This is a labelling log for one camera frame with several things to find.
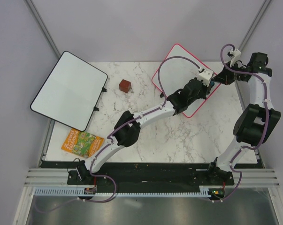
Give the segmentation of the pink framed whiteboard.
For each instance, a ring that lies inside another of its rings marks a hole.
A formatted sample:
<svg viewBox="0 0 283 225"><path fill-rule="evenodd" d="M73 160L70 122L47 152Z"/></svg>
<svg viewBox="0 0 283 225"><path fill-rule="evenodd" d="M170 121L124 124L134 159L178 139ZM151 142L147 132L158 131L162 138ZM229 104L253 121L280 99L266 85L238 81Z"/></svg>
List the pink framed whiteboard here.
<svg viewBox="0 0 283 225"><path fill-rule="evenodd" d="M200 61L180 44L173 45L166 58L173 56L182 56L184 58L191 59L201 68L208 68L216 72L215 68L210 66L207 62ZM199 69L197 66L185 59L170 59L162 65L160 71L156 71L152 77L152 83L159 91L164 91L166 96L169 96L176 90L182 89L189 80L193 79L197 75L198 72ZM196 100L186 111L183 112L183 115L187 118L193 117L219 87L220 84L215 83L207 98Z"/></svg>

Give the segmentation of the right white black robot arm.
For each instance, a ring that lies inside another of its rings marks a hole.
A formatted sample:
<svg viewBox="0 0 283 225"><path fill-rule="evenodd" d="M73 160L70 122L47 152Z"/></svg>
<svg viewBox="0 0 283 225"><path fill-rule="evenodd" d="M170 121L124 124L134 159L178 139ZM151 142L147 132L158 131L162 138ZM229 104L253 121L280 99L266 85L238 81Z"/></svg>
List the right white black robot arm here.
<svg viewBox="0 0 283 225"><path fill-rule="evenodd" d="M232 142L208 167L206 179L210 184L230 179L237 162L245 153L265 143L280 120L281 113L274 109L270 98L272 70L267 64L267 54L256 52L246 67L228 62L212 79L225 85L234 81L246 82L250 88L250 103L234 125Z"/></svg>

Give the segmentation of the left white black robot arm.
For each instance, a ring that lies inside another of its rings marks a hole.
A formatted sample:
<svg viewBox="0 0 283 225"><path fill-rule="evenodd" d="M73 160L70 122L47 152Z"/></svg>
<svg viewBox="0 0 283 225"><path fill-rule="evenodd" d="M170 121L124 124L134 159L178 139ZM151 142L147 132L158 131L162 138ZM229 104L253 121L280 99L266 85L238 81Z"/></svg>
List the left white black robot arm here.
<svg viewBox="0 0 283 225"><path fill-rule="evenodd" d="M76 169L69 172L69 177L81 181L83 184L90 184L96 172L116 152L135 144L139 138L141 129L163 118L180 114L198 99L206 99L214 87L214 82L193 78L182 88L173 94L165 97L165 101L149 110L140 113L125 111L111 134L108 135L108 142L101 147L87 161L80 161Z"/></svg>

